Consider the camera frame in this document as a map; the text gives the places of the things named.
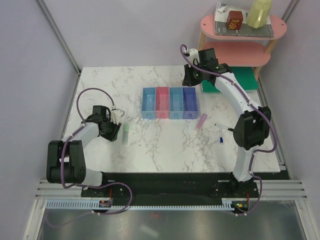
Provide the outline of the purple drawer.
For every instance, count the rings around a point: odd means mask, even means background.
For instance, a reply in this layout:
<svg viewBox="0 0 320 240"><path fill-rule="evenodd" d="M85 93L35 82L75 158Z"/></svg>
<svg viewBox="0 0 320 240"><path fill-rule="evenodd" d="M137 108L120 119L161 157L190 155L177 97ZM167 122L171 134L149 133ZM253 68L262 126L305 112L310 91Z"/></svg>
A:
<svg viewBox="0 0 320 240"><path fill-rule="evenodd" d="M183 87L183 119L196 119L199 114L197 92L195 87Z"/></svg>

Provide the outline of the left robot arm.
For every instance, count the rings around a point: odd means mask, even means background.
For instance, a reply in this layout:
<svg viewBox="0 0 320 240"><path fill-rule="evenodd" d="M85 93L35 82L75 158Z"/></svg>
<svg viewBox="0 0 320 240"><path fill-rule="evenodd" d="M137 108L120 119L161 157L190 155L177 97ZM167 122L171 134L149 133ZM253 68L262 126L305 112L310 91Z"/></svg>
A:
<svg viewBox="0 0 320 240"><path fill-rule="evenodd" d="M61 140L52 140L47 148L47 181L61 184L64 188L89 186L99 197L106 196L110 185L103 180L101 171L87 168L84 149L99 137L110 142L117 140L124 115L125 112L119 108L95 105L92 114L81 122L75 132Z"/></svg>

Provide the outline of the black marker pen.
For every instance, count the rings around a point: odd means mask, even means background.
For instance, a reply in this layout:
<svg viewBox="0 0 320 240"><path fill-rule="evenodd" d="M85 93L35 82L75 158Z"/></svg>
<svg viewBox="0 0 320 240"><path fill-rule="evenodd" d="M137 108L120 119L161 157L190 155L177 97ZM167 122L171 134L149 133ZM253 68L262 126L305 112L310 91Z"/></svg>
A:
<svg viewBox="0 0 320 240"><path fill-rule="evenodd" d="M234 131L233 128L227 127L227 126L223 126L223 125L218 124L218 123L215 123L214 125L215 125L216 127L220 128L220 129L224 129L224 130L227 130L227 131L230 131L230 132L233 132L233 131Z"/></svg>

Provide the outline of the pink highlighter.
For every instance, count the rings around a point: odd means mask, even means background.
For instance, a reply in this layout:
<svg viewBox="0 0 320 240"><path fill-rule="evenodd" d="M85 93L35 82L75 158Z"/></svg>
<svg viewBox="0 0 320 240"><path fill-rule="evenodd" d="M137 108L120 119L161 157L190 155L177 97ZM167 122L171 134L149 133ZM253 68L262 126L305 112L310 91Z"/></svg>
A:
<svg viewBox="0 0 320 240"><path fill-rule="evenodd" d="M201 128L202 128L204 122L206 121L207 117L208 117L208 115L205 114L205 113L201 116L200 120L198 121L197 125L196 125L195 128L194 128L194 130L195 130L196 132L198 132L198 131L201 130Z"/></svg>

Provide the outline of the pink drawer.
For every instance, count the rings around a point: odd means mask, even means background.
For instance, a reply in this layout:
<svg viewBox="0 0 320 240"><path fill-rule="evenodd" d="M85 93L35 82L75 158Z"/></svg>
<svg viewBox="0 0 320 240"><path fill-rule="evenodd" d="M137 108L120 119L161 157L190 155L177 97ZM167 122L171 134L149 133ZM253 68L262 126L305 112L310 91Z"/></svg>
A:
<svg viewBox="0 0 320 240"><path fill-rule="evenodd" d="M157 119L168 119L170 116L170 95L168 86L156 88L155 114Z"/></svg>

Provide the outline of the long green highlighter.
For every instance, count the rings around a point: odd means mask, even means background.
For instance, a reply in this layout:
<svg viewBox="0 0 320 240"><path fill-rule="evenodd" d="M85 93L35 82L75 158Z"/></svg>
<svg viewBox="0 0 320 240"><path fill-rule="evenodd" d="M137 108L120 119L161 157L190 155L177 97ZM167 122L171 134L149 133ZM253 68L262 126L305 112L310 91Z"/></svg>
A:
<svg viewBox="0 0 320 240"><path fill-rule="evenodd" d="M129 131L130 131L130 126L128 123L126 123L123 128L123 136L122 136L123 145L127 145L129 142Z"/></svg>

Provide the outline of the light blue end drawer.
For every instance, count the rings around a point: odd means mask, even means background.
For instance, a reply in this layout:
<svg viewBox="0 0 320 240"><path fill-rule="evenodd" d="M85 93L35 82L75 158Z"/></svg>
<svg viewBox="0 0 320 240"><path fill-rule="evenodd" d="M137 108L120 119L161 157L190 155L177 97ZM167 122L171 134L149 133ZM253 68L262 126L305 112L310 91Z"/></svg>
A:
<svg viewBox="0 0 320 240"><path fill-rule="evenodd" d="M144 87L142 91L141 115L144 119L156 119L156 88Z"/></svg>

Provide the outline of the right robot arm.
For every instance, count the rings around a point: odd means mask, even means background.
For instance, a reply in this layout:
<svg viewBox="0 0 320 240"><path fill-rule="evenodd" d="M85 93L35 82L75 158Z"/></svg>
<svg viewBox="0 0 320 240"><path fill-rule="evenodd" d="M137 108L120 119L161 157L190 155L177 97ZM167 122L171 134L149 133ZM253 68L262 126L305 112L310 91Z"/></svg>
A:
<svg viewBox="0 0 320 240"><path fill-rule="evenodd" d="M218 62L213 48L198 51L183 44L180 52L186 60L182 85L194 87L208 81L227 98L238 117L232 132L238 146L232 171L235 181L229 184L229 191L240 197L247 191L245 182L253 178L254 154L269 136L271 110L249 97L231 67Z"/></svg>

